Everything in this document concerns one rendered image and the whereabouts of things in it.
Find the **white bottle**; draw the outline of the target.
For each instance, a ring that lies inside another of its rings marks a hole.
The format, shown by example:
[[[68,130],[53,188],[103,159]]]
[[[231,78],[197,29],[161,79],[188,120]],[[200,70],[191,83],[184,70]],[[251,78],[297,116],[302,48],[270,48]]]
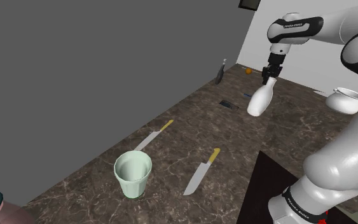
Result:
[[[257,117],[267,109],[273,97],[273,87],[276,81],[275,78],[269,77],[266,84],[255,91],[247,107],[248,114]]]

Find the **dark grey slim tool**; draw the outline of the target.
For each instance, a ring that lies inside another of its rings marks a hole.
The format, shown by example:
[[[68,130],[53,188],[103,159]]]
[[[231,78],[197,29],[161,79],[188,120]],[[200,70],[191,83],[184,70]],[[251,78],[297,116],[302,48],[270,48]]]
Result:
[[[223,59],[223,63],[221,65],[221,67],[219,68],[219,71],[217,73],[216,79],[215,79],[215,84],[218,85],[220,84],[221,80],[223,79],[224,76],[224,67],[226,65],[226,61],[227,58]]]

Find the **black phone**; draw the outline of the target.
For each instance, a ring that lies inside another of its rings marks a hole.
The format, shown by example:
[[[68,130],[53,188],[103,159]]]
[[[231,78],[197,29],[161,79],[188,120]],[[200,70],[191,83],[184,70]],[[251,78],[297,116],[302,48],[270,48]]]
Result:
[[[226,107],[226,108],[229,108],[229,109],[231,109],[231,110],[234,110],[234,111],[237,111],[237,110],[239,109],[239,107],[236,106],[234,103],[229,102],[229,101],[226,101],[226,100],[222,100],[222,101],[220,102],[220,105],[222,105],[222,106],[224,106],[224,107]]]

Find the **white pot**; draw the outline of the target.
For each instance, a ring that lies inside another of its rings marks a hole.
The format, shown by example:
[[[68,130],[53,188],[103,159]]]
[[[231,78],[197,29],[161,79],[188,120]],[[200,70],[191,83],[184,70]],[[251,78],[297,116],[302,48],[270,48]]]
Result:
[[[327,97],[326,105],[339,113],[354,115],[358,112],[358,92],[337,87]]]

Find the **pale green cup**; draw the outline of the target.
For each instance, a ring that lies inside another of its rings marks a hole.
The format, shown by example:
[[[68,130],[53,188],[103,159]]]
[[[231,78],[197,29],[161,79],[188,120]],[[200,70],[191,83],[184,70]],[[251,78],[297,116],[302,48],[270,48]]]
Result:
[[[127,151],[116,159],[114,175],[124,196],[136,199],[144,193],[152,165],[151,158],[143,151]]]

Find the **dark framed wall picture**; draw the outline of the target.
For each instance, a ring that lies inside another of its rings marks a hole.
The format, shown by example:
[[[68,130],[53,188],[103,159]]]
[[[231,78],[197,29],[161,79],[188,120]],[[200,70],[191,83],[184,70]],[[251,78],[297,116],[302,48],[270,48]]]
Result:
[[[257,11],[261,0],[240,0],[238,7],[241,9],[247,9]]]

